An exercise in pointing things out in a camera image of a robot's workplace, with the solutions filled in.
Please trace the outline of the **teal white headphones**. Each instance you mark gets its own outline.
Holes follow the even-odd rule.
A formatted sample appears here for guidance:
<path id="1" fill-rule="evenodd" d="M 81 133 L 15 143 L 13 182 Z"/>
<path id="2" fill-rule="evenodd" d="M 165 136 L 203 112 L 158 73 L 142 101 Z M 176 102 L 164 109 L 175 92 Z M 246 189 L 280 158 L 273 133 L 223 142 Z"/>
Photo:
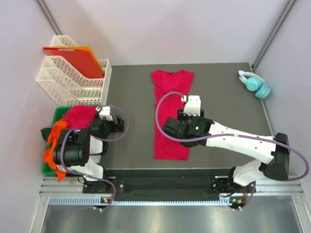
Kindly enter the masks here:
<path id="1" fill-rule="evenodd" d="M 258 99 L 265 99 L 271 93 L 271 89 L 268 83 L 259 75 L 239 70 L 239 80 L 245 85 L 246 89 L 251 92 L 255 92 L 255 96 Z"/>

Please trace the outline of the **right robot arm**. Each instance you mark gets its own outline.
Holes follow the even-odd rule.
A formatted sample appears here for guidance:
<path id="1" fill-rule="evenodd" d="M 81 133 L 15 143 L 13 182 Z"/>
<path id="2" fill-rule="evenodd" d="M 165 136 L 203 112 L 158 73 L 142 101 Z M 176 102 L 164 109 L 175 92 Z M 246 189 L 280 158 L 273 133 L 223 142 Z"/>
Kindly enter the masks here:
<path id="1" fill-rule="evenodd" d="M 184 147 L 217 147 L 253 158 L 253 161 L 230 169 L 228 178 L 214 182 L 220 192 L 238 192 L 250 183 L 269 178 L 289 179 L 290 152 L 288 137 L 277 133 L 274 137 L 258 136 L 234 130 L 202 116 L 181 114 L 169 117 L 162 126 L 164 133 L 179 139 Z"/>

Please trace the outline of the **green plastic bin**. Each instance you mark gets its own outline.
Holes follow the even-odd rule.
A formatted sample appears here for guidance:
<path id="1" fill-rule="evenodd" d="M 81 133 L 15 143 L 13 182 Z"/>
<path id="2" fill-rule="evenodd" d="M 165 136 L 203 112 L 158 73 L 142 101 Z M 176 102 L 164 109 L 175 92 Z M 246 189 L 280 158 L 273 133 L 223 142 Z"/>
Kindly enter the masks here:
<path id="1" fill-rule="evenodd" d="M 91 121 L 95 118 L 97 113 L 96 105 L 76 105 L 73 107 L 58 107 L 55 110 L 53 117 L 53 125 L 51 129 L 46 128 L 47 132 L 47 150 L 43 152 L 43 162 L 47 164 L 52 171 L 54 171 L 58 177 L 58 181 L 61 182 L 66 172 L 57 168 L 56 163 L 53 161 L 53 152 L 57 145 L 57 141 L 60 138 L 61 131 L 64 129 L 82 129 L 88 128 Z"/>

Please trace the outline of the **red t-shirt in bin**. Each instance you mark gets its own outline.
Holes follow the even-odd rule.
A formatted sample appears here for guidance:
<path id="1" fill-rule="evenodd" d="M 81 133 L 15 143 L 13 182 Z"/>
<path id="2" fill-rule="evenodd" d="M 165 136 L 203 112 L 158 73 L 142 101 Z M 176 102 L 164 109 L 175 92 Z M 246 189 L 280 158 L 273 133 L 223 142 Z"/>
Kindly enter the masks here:
<path id="1" fill-rule="evenodd" d="M 96 106 L 77 105 L 68 110 L 63 120 L 70 128 L 88 128 L 97 114 Z"/>

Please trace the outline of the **red t-shirt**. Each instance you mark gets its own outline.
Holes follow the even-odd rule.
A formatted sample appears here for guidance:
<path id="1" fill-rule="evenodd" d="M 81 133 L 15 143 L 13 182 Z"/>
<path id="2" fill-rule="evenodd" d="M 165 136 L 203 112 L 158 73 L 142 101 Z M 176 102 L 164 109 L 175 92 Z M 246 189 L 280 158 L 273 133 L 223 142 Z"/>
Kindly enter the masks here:
<path id="1" fill-rule="evenodd" d="M 97 114 L 96 106 L 77 105 L 68 110 L 63 120 L 70 128 L 88 128 Z"/>
<path id="2" fill-rule="evenodd" d="M 187 95 L 190 91 L 191 84 L 194 78 L 194 73 L 180 70 L 169 72 L 156 70 L 151 73 L 151 79 L 154 83 L 154 92 L 157 107 L 161 98 L 170 92 L 179 92 Z M 170 95 L 161 103 L 158 122 L 162 127 L 166 119 L 169 117 L 177 118 L 177 110 L 183 108 L 181 97 L 177 94 Z M 182 146 L 180 143 L 166 138 L 155 126 L 155 141 L 154 141 L 154 158 L 165 160 L 188 160 L 190 149 Z"/>

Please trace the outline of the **dark green cloth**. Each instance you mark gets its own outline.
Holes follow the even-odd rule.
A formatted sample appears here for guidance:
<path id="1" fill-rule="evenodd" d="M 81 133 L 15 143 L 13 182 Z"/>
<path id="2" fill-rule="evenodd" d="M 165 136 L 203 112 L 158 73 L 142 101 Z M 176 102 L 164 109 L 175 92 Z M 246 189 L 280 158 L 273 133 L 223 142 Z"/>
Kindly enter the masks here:
<path id="1" fill-rule="evenodd" d="M 40 130 L 42 138 L 44 141 L 46 141 L 46 142 L 48 141 L 48 138 L 51 134 L 51 131 L 52 131 L 52 128 L 43 128 Z"/>

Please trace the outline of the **orange t-shirt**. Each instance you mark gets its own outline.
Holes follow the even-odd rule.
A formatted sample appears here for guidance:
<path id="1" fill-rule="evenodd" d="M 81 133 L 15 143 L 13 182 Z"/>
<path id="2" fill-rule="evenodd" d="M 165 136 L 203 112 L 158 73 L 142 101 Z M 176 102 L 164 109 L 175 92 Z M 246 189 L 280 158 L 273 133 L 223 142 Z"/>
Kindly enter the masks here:
<path id="1" fill-rule="evenodd" d="M 52 127 L 51 134 L 47 141 L 47 146 L 49 147 L 46 151 L 43 152 L 43 162 L 46 163 L 52 171 L 54 171 L 57 175 L 58 182 L 61 182 L 65 176 L 66 172 L 61 171 L 56 163 L 53 160 L 53 152 L 57 145 L 57 141 L 60 137 L 62 130 L 68 129 L 69 125 L 63 119 L 56 121 Z"/>

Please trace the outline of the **white perforated file rack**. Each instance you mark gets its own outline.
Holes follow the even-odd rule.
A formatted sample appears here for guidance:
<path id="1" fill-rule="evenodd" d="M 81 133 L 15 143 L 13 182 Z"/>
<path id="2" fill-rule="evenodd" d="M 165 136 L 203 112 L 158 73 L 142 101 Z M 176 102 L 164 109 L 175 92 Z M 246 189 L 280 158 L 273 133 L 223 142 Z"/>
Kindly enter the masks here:
<path id="1" fill-rule="evenodd" d="M 105 105 L 112 67 L 109 59 L 99 59 L 104 77 L 84 77 L 62 56 L 46 56 L 36 82 L 61 107 L 75 105 Z"/>

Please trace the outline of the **red orange folder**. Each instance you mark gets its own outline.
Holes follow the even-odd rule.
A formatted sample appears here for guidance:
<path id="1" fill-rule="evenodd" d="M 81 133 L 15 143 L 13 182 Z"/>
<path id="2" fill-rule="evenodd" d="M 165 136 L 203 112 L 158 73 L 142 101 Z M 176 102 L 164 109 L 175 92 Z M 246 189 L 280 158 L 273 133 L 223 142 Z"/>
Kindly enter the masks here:
<path id="1" fill-rule="evenodd" d="M 92 49 L 86 47 L 43 47 L 48 56 L 61 56 L 89 79 L 104 77 L 104 70 L 95 57 Z"/>

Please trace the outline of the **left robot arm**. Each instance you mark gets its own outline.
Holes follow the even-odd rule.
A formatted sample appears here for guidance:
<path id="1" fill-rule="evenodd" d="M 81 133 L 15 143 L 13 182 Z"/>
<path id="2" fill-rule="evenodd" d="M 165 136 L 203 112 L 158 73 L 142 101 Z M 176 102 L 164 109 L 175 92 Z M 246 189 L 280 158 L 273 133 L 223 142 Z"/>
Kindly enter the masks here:
<path id="1" fill-rule="evenodd" d="M 94 157 L 105 155 L 111 133 L 124 132 L 120 115 L 95 117 L 88 126 L 63 129 L 52 150 L 52 161 L 60 171 L 83 177 L 88 192 L 113 191 L 105 168 Z"/>

